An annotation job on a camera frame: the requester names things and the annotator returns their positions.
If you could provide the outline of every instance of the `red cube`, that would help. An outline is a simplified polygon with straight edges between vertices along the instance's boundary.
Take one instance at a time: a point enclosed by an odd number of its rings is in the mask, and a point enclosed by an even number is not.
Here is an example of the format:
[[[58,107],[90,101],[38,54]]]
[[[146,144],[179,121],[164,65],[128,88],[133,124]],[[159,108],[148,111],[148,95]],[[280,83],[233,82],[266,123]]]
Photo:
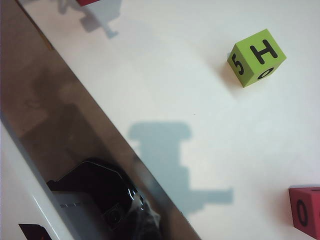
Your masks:
[[[78,2],[78,4],[80,6],[85,6],[85,5],[88,5],[88,4],[92,4],[96,1],[99,1],[99,0],[76,0]]]
[[[293,226],[320,240],[320,187],[289,188]]]

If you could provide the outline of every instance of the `number 0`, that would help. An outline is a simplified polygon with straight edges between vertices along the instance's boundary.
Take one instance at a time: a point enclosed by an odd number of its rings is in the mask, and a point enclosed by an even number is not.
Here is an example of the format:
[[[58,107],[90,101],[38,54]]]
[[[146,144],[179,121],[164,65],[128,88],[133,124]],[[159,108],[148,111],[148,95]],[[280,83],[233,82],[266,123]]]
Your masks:
[[[301,216],[301,208],[303,210],[304,219]],[[302,226],[306,227],[308,225],[308,212],[305,203],[302,200],[296,202],[296,211],[298,213],[298,219]]]
[[[234,65],[236,66],[236,67],[238,67],[238,66],[240,66],[240,71],[238,71],[238,73],[240,74],[240,75],[243,75],[244,74],[244,67],[242,66],[242,64],[241,64],[241,62],[239,62],[239,61],[236,61],[236,54],[234,53],[233,55],[232,55],[232,62],[234,63]]]

